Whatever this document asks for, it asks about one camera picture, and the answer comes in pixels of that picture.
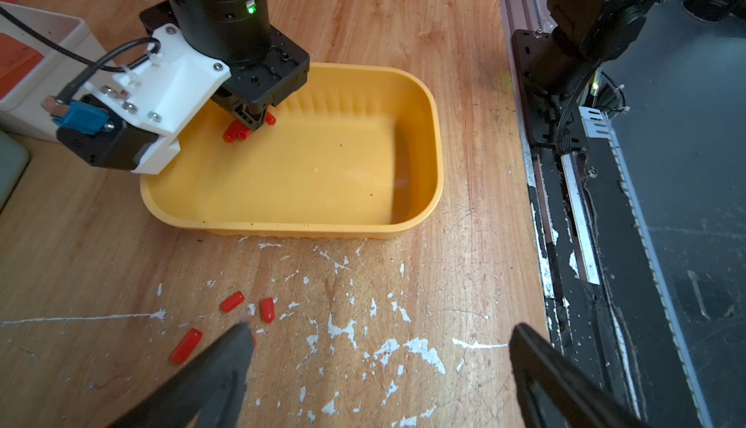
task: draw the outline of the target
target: black motor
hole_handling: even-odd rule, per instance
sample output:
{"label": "black motor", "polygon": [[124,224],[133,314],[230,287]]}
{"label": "black motor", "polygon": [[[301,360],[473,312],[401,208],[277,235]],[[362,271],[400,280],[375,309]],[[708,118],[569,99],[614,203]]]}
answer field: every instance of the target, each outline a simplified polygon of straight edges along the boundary
{"label": "black motor", "polygon": [[267,0],[170,0],[192,48],[230,66],[266,56],[270,40]]}

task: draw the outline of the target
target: red rubber cap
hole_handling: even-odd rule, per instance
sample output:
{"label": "red rubber cap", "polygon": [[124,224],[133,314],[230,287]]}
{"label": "red rubber cap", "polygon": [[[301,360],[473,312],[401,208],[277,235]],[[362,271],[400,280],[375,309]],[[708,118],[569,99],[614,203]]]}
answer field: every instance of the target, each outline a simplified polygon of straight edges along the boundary
{"label": "red rubber cap", "polygon": [[220,304],[220,310],[228,313],[229,311],[240,305],[241,302],[244,302],[244,300],[246,300],[246,298],[243,296],[243,294],[241,292],[236,292]]}
{"label": "red rubber cap", "polygon": [[243,140],[246,140],[246,137],[251,134],[252,134],[251,129],[248,127],[244,127],[243,129],[238,131],[236,136],[238,137],[239,140],[243,141]]}
{"label": "red rubber cap", "polygon": [[174,365],[181,365],[182,363],[184,363],[187,358],[192,355],[192,351],[197,347],[197,344],[199,344],[201,340],[201,331],[194,328],[189,330],[189,332],[186,333],[186,336],[184,336],[184,339],[182,339],[181,342],[179,342],[179,345],[176,346],[174,351],[171,352],[171,357],[169,357],[171,363],[173,363]]}
{"label": "red rubber cap", "polygon": [[233,122],[228,125],[228,128],[225,129],[225,132],[223,133],[223,141],[226,143],[233,143],[236,141],[236,138],[239,137],[239,132],[245,128],[243,125],[243,122],[240,122],[238,120],[234,120]]}
{"label": "red rubber cap", "polygon": [[275,320],[275,301],[271,297],[259,302],[259,308],[264,321],[271,323]]}

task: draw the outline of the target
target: blue connector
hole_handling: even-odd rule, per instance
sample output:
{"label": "blue connector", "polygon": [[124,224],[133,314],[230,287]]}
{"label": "blue connector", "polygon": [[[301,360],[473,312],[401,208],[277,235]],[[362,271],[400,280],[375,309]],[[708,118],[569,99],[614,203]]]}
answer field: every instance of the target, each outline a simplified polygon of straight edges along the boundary
{"label": "blue connector", "polygon": [[108,121],[106,112],[79,101],[70,101],[70,110],[64,116],[52,120],[59,127],[75,129],[87,135],[96,135]]}

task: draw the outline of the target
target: black bracket plate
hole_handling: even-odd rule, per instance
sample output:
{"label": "black bracket plate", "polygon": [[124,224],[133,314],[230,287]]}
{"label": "black bracket plate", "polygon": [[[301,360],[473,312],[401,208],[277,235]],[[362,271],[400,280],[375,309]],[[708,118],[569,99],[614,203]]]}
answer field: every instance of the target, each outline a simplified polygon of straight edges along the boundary
{"label": "black bracket plate", "polygon": [[538,37],[534,32],[516,30],[510,40],[513,57],[518,70],[518,87],[521,93],[521,110],[526,125],[528,143],[533,148],[556,149],[556,125],[560,120],[558,107],[564,109],[571,106],[567,128],[570,131],[572,150],[584,151],[587,146],[586,131],[583,119],[576,104],[568,97],[542,96],[529,90],[526,72],[531,61],[539,54],[549,39],[548,33],[541,33]]}

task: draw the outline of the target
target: black cable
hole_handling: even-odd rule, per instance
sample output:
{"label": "black cable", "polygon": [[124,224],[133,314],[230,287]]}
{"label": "black cable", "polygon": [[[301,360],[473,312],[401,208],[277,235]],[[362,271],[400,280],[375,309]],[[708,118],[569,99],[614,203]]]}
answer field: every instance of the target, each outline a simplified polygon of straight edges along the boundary
{"label": "black cable", "polygon": [[572,90],[570,99],[565,102],[566,105],[562,109],[562,114],[559,116],[559,122],[557,122],[556,127],[555,141],[556,150],[559,154],[569,154],[572,150],[572,137],[570,133],[566,131],[567,120],[570,116],[570,110],[573,106],[577,106],[577,98],[578,96],[580,96],[580,91],[582,91],[585,85],[587,85],[588,80],[591,79],[592,75],[596,72],[596,69],[599,65],[600,62],[595,63],[595,65],[593,65],[591,69],[588,70],[583,80],[581,80]]}
{"label": "black cable", "polygon": [[57,101],[61,104],[70,103],[70,100],[72,99],[73,95],[76,94],[76,92],[80,89],[80,87],[82,87],[83,84],[85,84],[88,80],[90,80],[93,74],[95,74],[96,71],[101,69],[104,64],[106,64],[110,60],[113,60],[115,57],[126,52],[127,50],[134,48],[135,46],[144,45],[147,43],[154,43],[155,46],[153,50],[155,51],[157,51],[160,48],[160,41],[158,41],[158,39],[153,38],[153,37],[145,37],[145,38],[138,38],[137,40],[132,40],[130,42],[127,42],[119,46],[117,49],[112,50],[108,52],[107,54],[104,54],[104,56],[101,59],[94,62],[90,67],[84,69],[80,74],[78,74],[77,77],[73,78],[70,81],[70,83],[65,85],[65,87],[62,88],[62,91],[60,91],[59,94],[57,95]]}
{"label": "black cable", "polygon": [[627,97],[624,95],[624,92],[621,91],[621,88],[619,88],[619,87],[616,86],[616,84],[614,83],[614,80],[612,80],[611,77],[609,77],[609,75],[607,75],[607,73],[605,71],[602,70],[601,71],[601,75],[605,79],[607,79],[607,81],[611,84],[612,87],[614,87],[614,91],[615,92],[619,92],[619,96],[621,97],[621,106],[622,107],[626,107],[627,106]]}
{"label": "black cable", "polygon": [[[21,22],[20,20],[18,20],[13,14],[11,14],[7,10],[5,10],[5,8],[3,8],[2,6],[0,6],[0,15],[2,15],[3,17],[5,17],[6,19],[8,19],[8,21],[10,23],[14,24],[16,27],[20,28],[24,32],[26,32],[29,35],[31,35],[33,38],[35,38],[35,39],[39,40],[40,42],[44,43],[45,45],[47,45],[49,48],[52,48],[53,50],[55,50],[55,51],[57,51],[57,52],[59,52],[61,54],[64,54],[64,55],[66,55],[67,57],[69,57],[71,59],[77,60],[78,62],[83,63],[83,64],[85,64],[88,67],[92,67],[93,64],[95,64],[92,60],[88,60],[85,57],[78,56],[76,53],[72,52],[71,50],[65,49],[62,46],[58,45],[57,43],[55,43],[55,42],[53,42],[51,40],[48,40],[41,33],[38,33],[35,30],[32,30],[31,27],[29,27],[25,23]],[[155,54],[156,52],[158,52],[159,49],[160,49],[160,43],[156,43],[156,45],[154,46],[153,50],[151,50],[151,53]],[[127,67],[130,68],[130,69],[133,69],[133,68],[139,66],[140,64],[144,63],[144,61],[146,61],[146,60],[148,60],[148,55],[147,54],[145,54],[142,57],[140,57],[139,59],[135,60],[132,64],[130,64]],[[107,71],[107,72],[115,72],[115,73],[116,72],[124,72],[125,71],[125,69],[123,69],[122,67],[112,67],[112,66],[106,66],[106,65],[103,65],[103,66],[99,67],[98,69],[99,70],[103,70],[103,71]]]}

